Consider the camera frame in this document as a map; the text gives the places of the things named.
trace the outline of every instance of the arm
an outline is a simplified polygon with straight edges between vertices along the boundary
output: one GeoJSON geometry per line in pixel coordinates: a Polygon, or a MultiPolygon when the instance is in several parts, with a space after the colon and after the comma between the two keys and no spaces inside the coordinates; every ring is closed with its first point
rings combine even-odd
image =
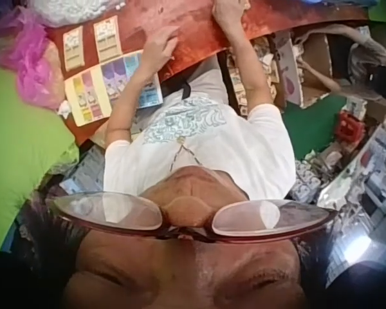
{"type": "Polygon", "coordinates": [[[246,91],[248,112],[256,106],[273,103],[263,66],[241,24],[243,0],[215,0],[213,15],[232,45],[246,91]]]}
{"type": "Polygon", "coordinates": [[[140,70],[136,70],[127,83],[107,123],[106,147],[116,140],[131,142],[133,117],[136,114],[140,93],[147,81],[147,75],[140,70]]]}
{"type": "Polygon", "coordinates": [[[138,99],[142,89],[172,57],[178,39],[178,27],[168,26],[151,36],[144,48],[140,65],[130,78],[117,100],[106,130],[106,148],[117,140],[131,141],[131,126],[136,114],[138,99]]]}
{"type": "Polygon", "coordinates": [[[335,82],[333,79],[331,79],[330,77],[327,77],[323,74],[321,74],[321,72],[318,72],[317,70],[315,70],[314,68],[312,68],[308,63],[306,63],[305,61],[303,61],[302,59],[298,59],[297,60],[299,66],[303,69],[303,70],[307,70],[309,71],[314,77],[316,77],[320,82],[322,82],[322,84],[327,88],[329,89],[331,92],[335,92],[335,93],[338,93],[340,92],[341,90],[341,87],[339,85],[339,83],[335,82]]]}
{"type": "Polygon", "coordinates": [[[343,35],[345,37],[350,38],[350,40],[352,40],[358,44],[361,44],[361,45],[363,45],[368,40],[368,37],[361,34],[358,30],[356,30],[354,28],[351,28],[351,27],[346,26],[344,24],[330,24],[329,26],[309,30],[301,37],[296,38],[295,42],[297,44],[301,44],[301,43],[305,42],[308,39],[309,35],[311,35],[312,33],[343,35]]]}

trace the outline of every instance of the red object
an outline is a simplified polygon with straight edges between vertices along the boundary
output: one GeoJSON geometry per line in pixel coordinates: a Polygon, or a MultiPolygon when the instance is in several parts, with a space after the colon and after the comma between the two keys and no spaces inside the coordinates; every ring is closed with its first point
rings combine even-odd
{"type": "Polygon", "coordinates": [[[335,135],[338,140],[348,143],[359,142],[365,134],[365,124],[345,111],[339,114],[335,135]]]}

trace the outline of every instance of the eye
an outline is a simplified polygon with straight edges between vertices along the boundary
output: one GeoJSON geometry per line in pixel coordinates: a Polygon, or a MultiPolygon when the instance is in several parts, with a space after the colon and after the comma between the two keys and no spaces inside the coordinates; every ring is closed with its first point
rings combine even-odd
{"type": "Polygon", "coordinates": [[[138,286],[137,282],[131,279],[130,277],[126,277],[126,276],[118,277],[118,276],[109,274],[107,272],[94,272],[94,275],[101,277],[111,283],[124,287],[129,292],[137,292],[137,291],[140,291],[141,289],[138,286]]]}
{"type": "Polygon", "coordinates": [[[215,303],[220,304],[222,308],[233,308],[266,286],[288,278],[287,273],[281,270],[265,270],[250,277],[233,278],[216,294],[215,303]]]}

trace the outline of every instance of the green floor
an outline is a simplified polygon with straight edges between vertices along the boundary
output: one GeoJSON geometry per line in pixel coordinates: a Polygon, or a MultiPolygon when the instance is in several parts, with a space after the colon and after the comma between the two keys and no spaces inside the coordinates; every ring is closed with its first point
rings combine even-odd
{"type": "Polygon", "coordinates": [[[333,140],[337,114],[345,103],[346,98],[332,95],[307,109],[288,104],[283,120],[297,159],[312,149],[322,150],[333,140]]]}

